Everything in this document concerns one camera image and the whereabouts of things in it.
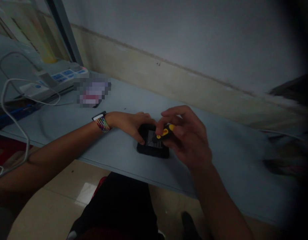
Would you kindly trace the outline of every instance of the wire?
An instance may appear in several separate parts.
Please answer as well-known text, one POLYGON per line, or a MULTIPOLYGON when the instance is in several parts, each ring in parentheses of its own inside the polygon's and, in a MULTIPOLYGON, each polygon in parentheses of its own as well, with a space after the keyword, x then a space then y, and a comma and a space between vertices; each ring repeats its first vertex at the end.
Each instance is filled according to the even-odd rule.
MULTIPOLYGON (((6 79, 9 79, 9 77, 7 76, 7 74, 6 74, 6 73, 3 71, 3 69, 2 69, 2 62, 3 62, 3 60, 4 60, 6 57, 8 57, 8 56, 10 56, 10 55, 12 55, 12 54, 20 54, 20 55, 22 55, 26 60, 29 61, 29 63, 30 63, 37 71, 41 71, 41 70, 42 70, 40 67, 38 67, 37 65, 35 65, 35 64, 34 64, 26 55, 24 55, 23 53, 21 53, 21 52, 9 52, 8 54, 4 55, 4 56, 1 58, 1 60, 0 60, 0 70, 1 70, 1 72, 4 74, 4 76, 6 77, 6 79)), ((15 87, 15 85, 14 85, 13 83, 11 83, 11 85, 12 85, 12 87, 15 89, 15 91, 16 91, 18 94, 22 95, 22 93, 17 89, 17 87, 15 87)))
MULTIPOLYGON (((4 167, 3 166, 0 166, 1 168, 1 171, 0 171, 0 177, 4 176, 6 173, 9 173, 11 171, 13 171, 15 168, 18 168, 19 166, 21 166, 23 163, 25 163, 27 161, 27 158, 28 158, 28 152, 29 152, 29 148, 30 148, 30 138, 29 136, 26 134, 26 132, 23 130, 23 128, 18 124, 17 120, 7 111, 6 107, 5 107, 5 96, 6 96, 6 92, 7 92, 7 87, 9 84, 12 85, 12 81, 23 81, 23 82, 30 82, 30 83, 34 83, 32 81, 29 81, 29 80, 26 80, 26 79, 21 79, 21 78, 10 78, 8 79, 5 84, 4 84, 4 87, 3 87, 3 90, 2 90, 2 95, 1 95, 1 107, 3 109, 3 111, 13 120, 13 122, 15 123, 15 125, 20 129, 20 131, 22 132, 22 134, 24 135, 25 139, 26 139, 26 149, 25 149, 25 156, 24 156, 24 159, 22 160, 22 162, 20 162, 19 164, 17 164, 16 166, 12 167, 11 169, 8 169, 7 171, 4 171, 4 167)), ((37 85, 41 85, 43 87, 46 87, 44 86, 43 84, 40 84, 40 83, 34 83, 34 84, 37 84, 37 85)), ((44 103, 44 102, 41 102, 41 101, 37 101, 33 98, 30 98, 28 96, 26 96, 25 94, 22 93, 22 96, 28 98, 28 99, 31 99, 35 102, 38 102, 38 103, 41 103, 41 104, 45 104, 45 105, 49 105, 49 106, 55 106, 56 104, 58 104, 58 102, 61 100, 61 95, 56 92, 54 89, 48 87, 50 90, 52 90, 53 92, 55 92, 57 95, 58 95, 58 100, 53 103, 53 104, 50 104, 50 103, 44 103)))
POLYGON ((272 130, 265 130, 265 129, 257 129, 261 132, 270 132, 270 133, 277 133, 277 134, 281 134, 281 135, 285 135, 285 136, 289 136, 289 137, 292 137, 292 138, 295 138, 295 139, 298 139, 300 141, 304 141, 305 142, 305 139, 303 138, 300 138, 296 135, 293 135, 293 134, 288 134, 288 133, 284 133, 284 132, 278 132, 278 131, 272 131, 272 130))

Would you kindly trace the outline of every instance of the screwdriver handle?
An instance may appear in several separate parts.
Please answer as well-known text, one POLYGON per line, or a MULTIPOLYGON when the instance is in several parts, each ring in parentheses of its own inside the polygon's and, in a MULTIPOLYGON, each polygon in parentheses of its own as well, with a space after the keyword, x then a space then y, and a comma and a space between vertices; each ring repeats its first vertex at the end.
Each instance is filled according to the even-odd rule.
POLYGON ((154 143, 157 143, 159 141, 164 141, 164 140, 170 138, 171 136, 174 135, 174 133, 173 133, 174 127, 175 127, 175 125, 173 125, 173 124, 166 124, 164 126, 164 129, 163 129, 163 134, 153 136, 152 141, 154 143))

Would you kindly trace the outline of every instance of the right hand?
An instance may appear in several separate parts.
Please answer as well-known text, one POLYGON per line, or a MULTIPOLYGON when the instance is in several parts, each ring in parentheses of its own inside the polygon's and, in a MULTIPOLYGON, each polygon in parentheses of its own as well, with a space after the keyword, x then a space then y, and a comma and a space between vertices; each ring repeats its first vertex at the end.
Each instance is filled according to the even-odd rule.
POLYGON ((206 169, 212 165, 212 151, 208 146, 206 128, 189 106, 177 106, 162 112, 156 124, 156 134, 162 135, 166 123, 175 125, 175 138, 165 140, 165 146, 191 171, 206 169))

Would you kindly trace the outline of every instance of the white wall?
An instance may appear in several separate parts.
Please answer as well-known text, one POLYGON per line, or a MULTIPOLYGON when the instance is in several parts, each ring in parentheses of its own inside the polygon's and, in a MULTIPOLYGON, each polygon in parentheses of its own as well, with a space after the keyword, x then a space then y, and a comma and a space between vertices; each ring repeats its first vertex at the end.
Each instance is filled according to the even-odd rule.
MULTIPOLYGON (((44 0, 36 0, 47 12, 44 0)), ((273 0, 63 0, 71 23, 256 94, 306 73, 273 0)))

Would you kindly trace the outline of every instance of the tile floor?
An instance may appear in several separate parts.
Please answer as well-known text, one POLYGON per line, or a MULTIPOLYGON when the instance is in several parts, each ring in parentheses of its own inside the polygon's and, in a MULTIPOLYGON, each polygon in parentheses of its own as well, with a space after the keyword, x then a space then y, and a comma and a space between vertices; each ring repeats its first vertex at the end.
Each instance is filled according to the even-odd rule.
MULTIPOLYGON (((39 190, 22 210, 10 232, 14 239, 66 239, 73 222, 81 215, 99 180, 110 172, 75 160, 39 190)), ((150 186, 158 227, 166 239, 182 239, 180 214, 188 211, 204 239, 208 233, 198 200, 150 186)), ((256 239, 277 239, 275 227, 246 217, 256 239)))

